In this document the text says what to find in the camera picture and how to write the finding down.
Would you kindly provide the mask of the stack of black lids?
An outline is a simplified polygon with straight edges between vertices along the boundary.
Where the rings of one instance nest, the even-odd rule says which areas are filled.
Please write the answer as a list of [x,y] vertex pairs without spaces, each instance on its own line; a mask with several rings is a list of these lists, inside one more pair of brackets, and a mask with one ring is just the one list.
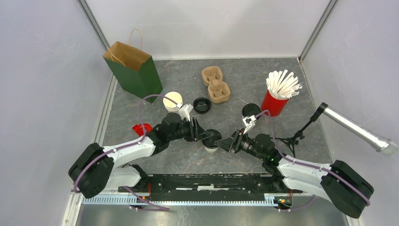
[[193,108],[199,114],[205,114],[211,109],[212,102],[205,98],[199,97],[193,101]]

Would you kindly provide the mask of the stack of white paper cups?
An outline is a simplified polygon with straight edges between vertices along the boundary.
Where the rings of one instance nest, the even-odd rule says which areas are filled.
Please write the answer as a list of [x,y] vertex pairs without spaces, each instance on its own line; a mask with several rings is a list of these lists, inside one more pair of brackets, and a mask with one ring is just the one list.
[[183,98],[178,92],[168,92],[163,98],[163,104],[169,113],[176,113],[183,106]]

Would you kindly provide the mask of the single black lid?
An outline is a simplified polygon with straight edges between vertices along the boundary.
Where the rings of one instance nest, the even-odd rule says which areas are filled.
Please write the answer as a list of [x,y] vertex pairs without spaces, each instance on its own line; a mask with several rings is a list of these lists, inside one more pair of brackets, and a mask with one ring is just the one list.
[[255,115],[257,120],[261,117],[261,116],[257,116],[261,112],[262,112],[261,108],[254,103],[246,104],[241,110],[241,114],[243,117],[247,117],[247,116],[249,117],[249,116]]

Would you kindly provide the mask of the green paper bag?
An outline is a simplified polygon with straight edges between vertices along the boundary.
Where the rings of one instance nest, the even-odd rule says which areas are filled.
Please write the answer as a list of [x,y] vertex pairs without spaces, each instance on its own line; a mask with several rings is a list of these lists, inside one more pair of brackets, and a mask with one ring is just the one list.
[[139,98],[160,94],[163,90],[152,56],[141,48],[116,41],[103,54],[118,83],[126,92]]

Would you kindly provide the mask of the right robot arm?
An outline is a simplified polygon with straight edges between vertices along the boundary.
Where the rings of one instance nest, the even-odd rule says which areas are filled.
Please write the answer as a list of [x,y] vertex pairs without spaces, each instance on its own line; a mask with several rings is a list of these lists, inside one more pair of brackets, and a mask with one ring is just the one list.
[[321,197],[351,218],[359,218],[370,205],[374,188],[343,161],[321,164],[299,160],[280,153],[270,135],[249,138],[242,130],[215,141],[215,145],[230,153],[243,151],[262,160],[262,167],[275,176],[271,184],[277,192],[291,189]]

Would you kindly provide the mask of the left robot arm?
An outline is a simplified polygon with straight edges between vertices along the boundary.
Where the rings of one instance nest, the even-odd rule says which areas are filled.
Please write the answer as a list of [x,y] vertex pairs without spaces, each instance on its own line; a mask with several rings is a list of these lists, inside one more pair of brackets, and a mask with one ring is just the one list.
[[133,141],[112,146],[89,144],[70,167],[68,175],[73,180],[74,192],[85,198],[122,186],[142,192],[148,186],[148,179],[137,167],[127,163],[159,154],[171,141],[198,142],[209,137],[196,118],[182,119],[176,113],[168,113],[160,124]]

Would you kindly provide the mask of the stack of cardboard cup carriers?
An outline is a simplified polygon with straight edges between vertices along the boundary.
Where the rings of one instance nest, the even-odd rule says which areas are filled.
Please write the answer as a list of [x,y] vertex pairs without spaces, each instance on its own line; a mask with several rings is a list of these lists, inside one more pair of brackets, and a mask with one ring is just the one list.
[[223,73],[218,66],[206,67],[201,74],[211,102],[218,104],[229,100],[231,91],[223,81]]

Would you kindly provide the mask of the red D-shaped object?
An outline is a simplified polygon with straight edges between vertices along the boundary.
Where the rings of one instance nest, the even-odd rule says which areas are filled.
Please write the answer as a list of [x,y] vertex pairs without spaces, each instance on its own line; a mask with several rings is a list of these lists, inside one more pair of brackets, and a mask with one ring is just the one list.
[[138,136],[143,136],[144,135],[144,130],[146,133],[150,132],[152,130],[152,126],[148,123],[144,123],[144,126],[141,124],[136,124],[135,126],[132,127],[132,130],[138,135]]

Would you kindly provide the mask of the red cup holder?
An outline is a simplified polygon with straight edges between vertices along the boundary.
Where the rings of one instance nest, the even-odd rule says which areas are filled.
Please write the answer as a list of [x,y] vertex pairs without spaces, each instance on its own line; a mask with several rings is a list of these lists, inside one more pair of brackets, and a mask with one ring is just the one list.
[[262,111],[268,110],[264,114],[271,117],[276,117],[280,115],[280,113],[282,112],[283,108],[285,107],[288,101],[289,99],[284,99],[284,100],[276,99],[270,94],[269,91],[267,91],[263,99],[263,102],[261,104],[261,110]]

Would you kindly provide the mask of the silver microphone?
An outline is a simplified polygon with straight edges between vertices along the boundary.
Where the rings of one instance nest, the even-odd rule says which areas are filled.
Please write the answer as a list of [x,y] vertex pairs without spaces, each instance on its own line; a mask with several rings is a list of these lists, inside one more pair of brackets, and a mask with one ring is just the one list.
[[362,127],[357,122],[351,120],[350,118],[324,102],[319,105],[318,111],[326,115],[328,118],[330,118],[343,128],[347,129],[349,132],[356,135],[363,141],[367,142],[378,153],[382,153],[386,156],[394,156],[399,151],[399,146],[391,139],[380,136]]

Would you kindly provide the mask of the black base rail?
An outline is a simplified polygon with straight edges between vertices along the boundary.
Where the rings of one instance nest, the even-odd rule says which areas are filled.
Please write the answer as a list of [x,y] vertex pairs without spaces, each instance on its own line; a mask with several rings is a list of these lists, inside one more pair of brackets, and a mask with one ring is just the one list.
[[152,174],[131,187],[151,201],[261,201],[264,194],[289,194],[282,178],[261,173]]

